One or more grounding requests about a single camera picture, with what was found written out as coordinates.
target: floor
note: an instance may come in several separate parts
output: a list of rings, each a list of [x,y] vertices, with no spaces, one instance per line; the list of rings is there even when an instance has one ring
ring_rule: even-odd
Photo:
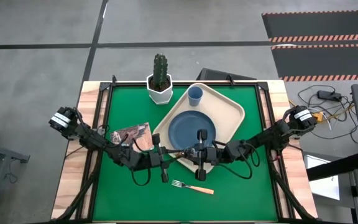
[[[110,80],[112,74],[118,80],[144,80],[152,73],[153,56],[160,52],[168,57],[168,71],[176,80],[194,80],[204,67],[278,79],[268,45],[140,44],[95,51],[91,43],[268,41],[263,12],[350,9],[358,9],[358,0],[0,0],[0,45],[56,44],[49,45],[54,49],[0,49],[0,146],[31,155],[27,165],[12,165],[19,181],[7,185],[0,196],[0,223],[50,218],[67,142],[47,122],[60,106],[76,105],[83,80]],[[95,31],[97,24],[102,27]],[[358,81],[297,82],[286,87],[289,98],[301,103],[297,93],[310,85],[332,85],[349,95],[354,83]],[[304,92],[304,97],[315,91]],[[348,119],[330,131],[323,124],[315,133],[337,136],[352,125]],[[313,135],[304,136],[301,146],[338,157],[358,147],[349,136],[322,140]],[[346,208],[316,204],[323,220],[351,222]]]

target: power adapter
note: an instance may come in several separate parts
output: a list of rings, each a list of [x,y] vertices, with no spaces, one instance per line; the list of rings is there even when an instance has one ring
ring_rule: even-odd
[[[331,101],[337,101],[340,102],[342,95],[340,93],[330,92],[330,91],[324,91],[319,90],[317,91],[317,98],[321,100],[331,100]]]

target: beige tray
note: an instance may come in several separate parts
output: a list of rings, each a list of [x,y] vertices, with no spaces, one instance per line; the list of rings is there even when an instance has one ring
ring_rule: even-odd
[[[174,149],[168,138],[169,125],[171,120],[181,112],[195,110],[209,116],[216,128],[215,140],[220,142],[230,141],[246,115],[246,112],[238,103],[230,100],[207,85],[194,83],[189,86],[189,88],[193,86],[198,86],[203,90],[203,97],[201,98],[199,105],[189,105],[187,95],[188,90],[186,90],[160,124],[154,129],[153,134],[160,133],[161,145],[165,146],[167,149]],[[196,169],[198,168],[198,166],[193,165],[193,163],[187,159],[181,158],[178,161],[193,172],[196,172]],[[213,166],[211,166],[211,164],[204,165],[204,169],[207,173],[211,171],[212,168]]]

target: small card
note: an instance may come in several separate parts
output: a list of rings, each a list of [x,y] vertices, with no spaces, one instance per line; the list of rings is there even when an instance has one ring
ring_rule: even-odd
[[[152,132],[148,122],[113,131],[110,136],[111,142],[119,144],[126,134],[128,134],[128,138],[122,143],[123,145],[132,146],[135,151],[140,152],[134,143],[135,139],[141,150],[148,151],[153,149]]]

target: blue cup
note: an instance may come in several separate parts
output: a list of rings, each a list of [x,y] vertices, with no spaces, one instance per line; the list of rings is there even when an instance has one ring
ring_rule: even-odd
[[[200,87],[193,86],[187,92],[190,106],[197,106],[203,96],[203,90]]]

